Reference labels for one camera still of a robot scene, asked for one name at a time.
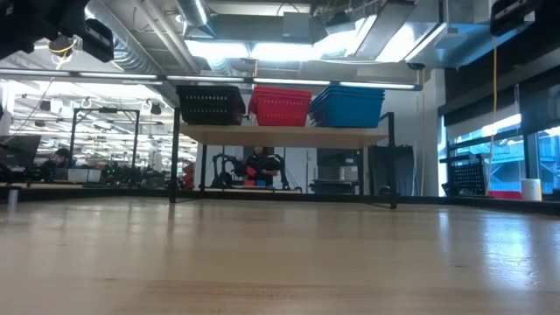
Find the yellow cable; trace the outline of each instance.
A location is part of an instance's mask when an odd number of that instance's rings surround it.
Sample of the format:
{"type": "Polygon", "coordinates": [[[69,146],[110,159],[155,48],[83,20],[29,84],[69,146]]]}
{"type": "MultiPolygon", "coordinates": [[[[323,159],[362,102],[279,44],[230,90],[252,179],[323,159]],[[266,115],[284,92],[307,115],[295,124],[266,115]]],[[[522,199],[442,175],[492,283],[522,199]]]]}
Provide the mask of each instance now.
{"type": "Polygon", "coordinates": [[[422,69],[422,181],[420,185],[420,196],[424,196],[424,170],[426,166],[426,142],[425,142],[425,88],[426,88],[426,70],[422,69]]]}
{"type": "Polygon", "coordinates": [[[493,120],[492,134],[490,135],[490,161],[488,163],[488,180],[486,181],[486,195],[490,191],[492,182],[492,155],[494,154],[494,125],[496,124],[496,112],[498,111],[498,45],[496,37],[492,37],[493,42],[493,120]]]}
{"type": "Polygon", "coordinates": [[[64,49],[60,49],[60,50],[58,50],[58,51],[55,51],[55,50],[49,48],[49,51],[50,51],[51,53],[66,53],[66,52],[68,52],[70,49],[74,48],[74,46],[76,46],[76,43],[77,43],[77,42],[78,42],[78,41],[75,40],[70,46],[68,46],[68,47],[66,47],[66,48],[64,48],[64,49]]]}

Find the paper towel roll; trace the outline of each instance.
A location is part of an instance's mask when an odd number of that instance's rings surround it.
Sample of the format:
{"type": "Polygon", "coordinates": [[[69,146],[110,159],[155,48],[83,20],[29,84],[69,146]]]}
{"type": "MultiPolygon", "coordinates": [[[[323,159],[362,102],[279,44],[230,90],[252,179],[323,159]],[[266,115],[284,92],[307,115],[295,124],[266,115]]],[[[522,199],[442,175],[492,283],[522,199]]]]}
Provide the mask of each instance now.
{"type": "Polygon", "coordinates": [[[540,179],[522,179],[521,196],[523,200],[543,201],[540,179]]]}

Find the blue basket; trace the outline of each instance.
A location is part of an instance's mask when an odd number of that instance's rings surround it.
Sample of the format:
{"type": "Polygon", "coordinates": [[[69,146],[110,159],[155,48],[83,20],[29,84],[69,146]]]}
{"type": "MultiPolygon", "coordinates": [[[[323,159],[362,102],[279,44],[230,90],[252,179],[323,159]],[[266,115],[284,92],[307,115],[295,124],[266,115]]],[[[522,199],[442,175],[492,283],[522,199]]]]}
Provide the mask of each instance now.
{"type": "Polygon", "coordinates": [[[385,91],[368,87],[329,86],[309,107],[319,127],[377,128],[385,91]]]}

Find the shelf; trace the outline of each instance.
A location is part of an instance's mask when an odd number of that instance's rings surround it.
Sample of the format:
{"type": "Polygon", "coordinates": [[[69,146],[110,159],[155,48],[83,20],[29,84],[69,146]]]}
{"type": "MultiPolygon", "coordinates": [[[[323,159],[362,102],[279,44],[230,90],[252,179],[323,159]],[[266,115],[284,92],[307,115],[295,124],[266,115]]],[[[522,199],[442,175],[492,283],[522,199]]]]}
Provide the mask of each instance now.
{"type": "Polygon", "coordinates": [[[385,129],[183,125],[181,133],[201,144],[362,149],[386,139],[385,129]]]}

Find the computer monitor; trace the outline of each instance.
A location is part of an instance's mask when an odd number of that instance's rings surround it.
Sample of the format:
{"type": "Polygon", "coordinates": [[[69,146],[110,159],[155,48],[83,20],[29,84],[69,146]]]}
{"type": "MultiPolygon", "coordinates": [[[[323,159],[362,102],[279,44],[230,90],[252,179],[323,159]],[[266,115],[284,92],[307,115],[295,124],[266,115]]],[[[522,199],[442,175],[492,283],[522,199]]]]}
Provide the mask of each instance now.
{"type": "Polygon", "coordinates": [[[41,136],[0,136],[0,163],[6,166],[33,166],[41,136]]]}

